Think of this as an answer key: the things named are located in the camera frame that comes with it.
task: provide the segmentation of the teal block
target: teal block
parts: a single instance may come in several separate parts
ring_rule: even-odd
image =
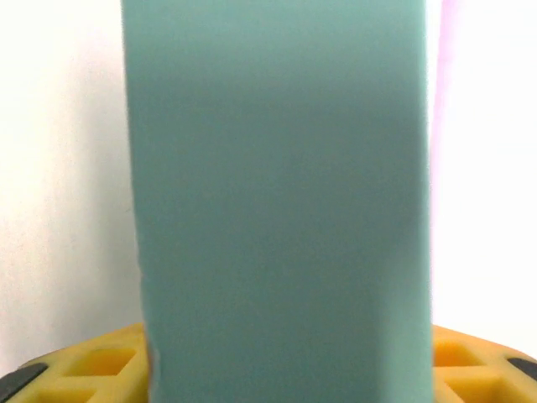
[[[431,402],[425,5],[123,0],[152,402]]]

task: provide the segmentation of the white background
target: white background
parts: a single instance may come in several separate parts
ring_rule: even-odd
[[[433,172],[433,319],[537,357],[537,12],[459,3]],[[141,313],[119,2],[0,2],[0,55],[4,374]]]

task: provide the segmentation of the yellow plastic grid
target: yellow plastic grid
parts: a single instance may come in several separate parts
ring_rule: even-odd
[[[507,359],[527,355],[433,327],[436,403],[537,403],[537,381]],[[143,327],[126,327],[26,363],[45,370],[8,403],[145,403]]]

